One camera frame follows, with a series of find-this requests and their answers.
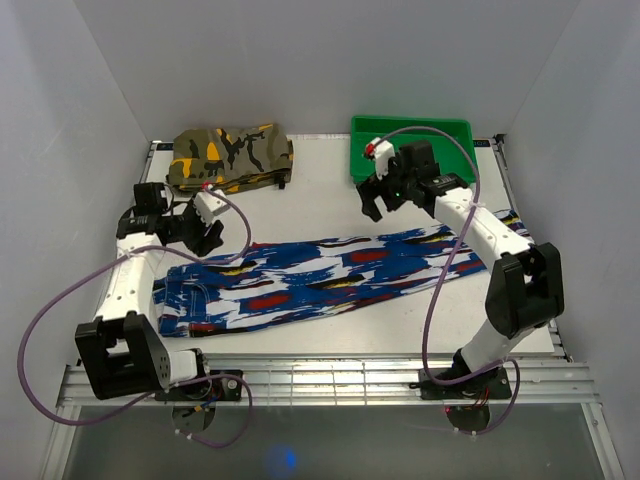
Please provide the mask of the blue white red patterned trousers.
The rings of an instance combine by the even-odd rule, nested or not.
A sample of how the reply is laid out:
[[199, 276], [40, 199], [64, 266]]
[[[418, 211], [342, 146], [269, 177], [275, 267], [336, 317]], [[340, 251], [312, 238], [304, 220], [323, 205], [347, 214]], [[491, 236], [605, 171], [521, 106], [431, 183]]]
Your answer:
[[378, 236], [255, 243], [225, 265], [175, 266], [155, 281], [164, 337], [205, 337], [350, 312], [433, 287], [457, 237], [444, 225]]

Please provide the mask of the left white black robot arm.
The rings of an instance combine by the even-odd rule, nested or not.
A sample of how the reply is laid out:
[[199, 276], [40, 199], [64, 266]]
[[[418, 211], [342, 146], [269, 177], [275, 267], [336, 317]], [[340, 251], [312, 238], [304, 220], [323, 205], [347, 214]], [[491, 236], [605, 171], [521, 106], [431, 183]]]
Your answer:
[[167, 390], [177, 384], [190, 399], [205, 397], [212, 376], [197, 349], [171, 353], [164, 346], [154, 285], [167, 246], [183, 244], [195, 257], [222, 245], [219, 215], [228, 210], [222, 191], [194, 194], [173, 211], [159, 182], [134, 188], [135, 203], [119, 219], [117, 265], [95, 318], [80, 324], [75, 343], [89, 383], [100, 400]]

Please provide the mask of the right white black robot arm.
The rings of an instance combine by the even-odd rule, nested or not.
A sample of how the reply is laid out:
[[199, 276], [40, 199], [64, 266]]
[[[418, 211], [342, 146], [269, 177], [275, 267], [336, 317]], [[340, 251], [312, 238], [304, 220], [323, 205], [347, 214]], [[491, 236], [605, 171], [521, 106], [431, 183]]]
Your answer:
[[474, 397], [524, 338], [564, 312], [560, 252], [551, 243], [535, 244], [510, 230], [480, 204], [479, 186], [441, 171], [426, 140], [395, 148], [376, 137], [364, 156], [375, 166], [374, 174], [357, 186], [366, 216], [381, 219], [377, 199], [388, 211], [411, 202], [451, 229], [456, 243], [470, 248], [490, 273], [484, 323], [447, 370], [426, 379]]

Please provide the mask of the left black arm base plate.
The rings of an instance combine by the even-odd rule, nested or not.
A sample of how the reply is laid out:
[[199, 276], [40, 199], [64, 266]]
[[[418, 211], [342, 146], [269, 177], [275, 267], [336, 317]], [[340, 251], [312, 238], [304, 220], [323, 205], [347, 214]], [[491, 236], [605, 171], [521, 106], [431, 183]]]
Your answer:
[[167, 391], [153, 393], [152, 397], [156, 401], [197, 403], [238, 401], [241, 399], [242, 370], [210, 370], [208, 376], [212, 378], [179, 382]]

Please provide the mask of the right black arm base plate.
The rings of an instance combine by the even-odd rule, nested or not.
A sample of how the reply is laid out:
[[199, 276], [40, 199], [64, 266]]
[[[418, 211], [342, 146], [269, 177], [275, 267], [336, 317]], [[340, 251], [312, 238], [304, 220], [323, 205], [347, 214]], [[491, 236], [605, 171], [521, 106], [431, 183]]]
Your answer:
[[420, 390], [423, 400], [509, 400], [512, 397], [507, 372], [503, 367], [451, 386], [433, 384], [425, 371], [419, 370], [418, 382], [414, 387]]

